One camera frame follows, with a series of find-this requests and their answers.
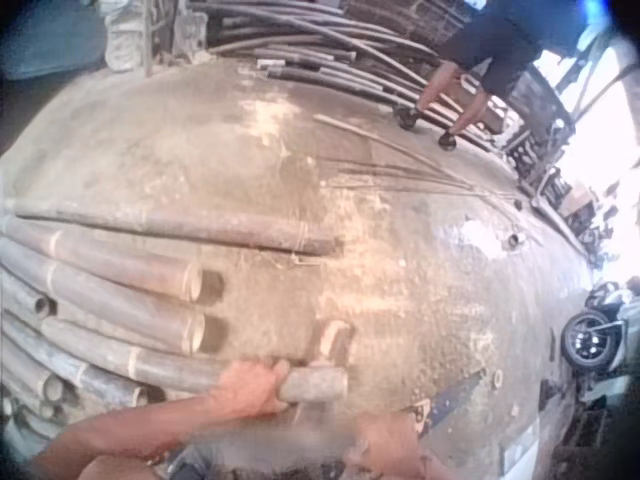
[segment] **black shorts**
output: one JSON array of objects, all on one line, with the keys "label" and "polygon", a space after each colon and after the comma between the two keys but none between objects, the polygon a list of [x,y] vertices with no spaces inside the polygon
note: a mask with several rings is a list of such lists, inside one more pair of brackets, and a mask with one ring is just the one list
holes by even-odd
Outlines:
[{"label": "black shorts", "polygon": [[482,88],[491,95],[506,99],[530,63],[537,60],[542,48],[506,18],[480,14],[457,31],[440,47],[440,55],[467,72],[491,58],[482,77]]}]

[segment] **motorcycle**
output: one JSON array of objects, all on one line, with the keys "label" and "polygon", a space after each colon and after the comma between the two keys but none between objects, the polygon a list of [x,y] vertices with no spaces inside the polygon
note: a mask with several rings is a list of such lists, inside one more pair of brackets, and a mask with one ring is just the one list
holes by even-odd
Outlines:
[{"label": "motorcycle", "polygon": [[640,315],[618,315],[633,297],[630,290],[615,282],[592,289],[585,310],[571,317],[562,330],[562,354],[574,369],[611,372],[635,354],[640,341]]}]

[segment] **black shoe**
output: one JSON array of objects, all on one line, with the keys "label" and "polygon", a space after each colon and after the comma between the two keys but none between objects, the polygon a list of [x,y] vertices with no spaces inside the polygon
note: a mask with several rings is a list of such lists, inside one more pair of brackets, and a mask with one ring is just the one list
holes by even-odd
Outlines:
[{"label": "black shoe", "polygon": [[458,143],[456,142],[456,136],[451,135],[449,132],[444,132],[438,139],[438,145],[440,145],[440,148],[442,148],[445,152],[453,152],[458,146]]},{"label": "black shoe", "polygon": [[416,123],[420,118],[420,112],[414,107],[396,105],[393,107],[393,116],[398,122],[398,125],[400,125],[400,128],[403,128],[404,130],[411,130],[416,126]]}]

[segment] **hand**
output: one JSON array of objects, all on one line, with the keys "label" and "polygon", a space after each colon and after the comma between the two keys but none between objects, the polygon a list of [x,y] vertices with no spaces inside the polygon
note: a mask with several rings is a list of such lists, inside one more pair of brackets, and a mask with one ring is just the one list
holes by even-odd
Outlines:
[{"label": "hand", "polygon": [[288,407],[277,395],[289,369],[286,360],[274,367],[255,361],[233,362],[222,372],[212,393],[228,397],[245,417],[278,413]]},{"label": "hand", "polygon": [[405,413],[362,414],[356,423],[358,446],[345,463],[381,475],[424,478],[414,420]]}]

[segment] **dusty floor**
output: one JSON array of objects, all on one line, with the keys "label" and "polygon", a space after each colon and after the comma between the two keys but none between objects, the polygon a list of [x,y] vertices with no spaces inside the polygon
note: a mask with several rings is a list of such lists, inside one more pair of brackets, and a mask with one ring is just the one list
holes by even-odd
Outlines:
[{"label": "dusty floor", "polygon": [[[537,415],[556,335],[589,288],[585,263],[525,209],[510,221],[474,197],[348,190],[381,180],[339,172],[349,161],[412,161],[315,123],[324,113],[377,132],[484,188],[515,193],[499,160],[461,145],[438,150],[426,124],[398,129],[388,109],[318,87],[264,80],[234,61],[159,72],[81,77],[35,118],[1,164],[13,194],[166,209],[216,208],[314,221],[344,252],[286,254],[99,235],[197,256],[224,288],[209,296],[205,350],[221,358],[300,358],[314,322],[357,327],[351,393],[342,412],[398,409],[484,367],[471,402],[431,441],[462,478],[497,478],[500,446]],[[395,186],[430,188],[397,180]],[[514,229],[530,238],[505,249]],[[492,389],[501,369],[504,385]]]}]

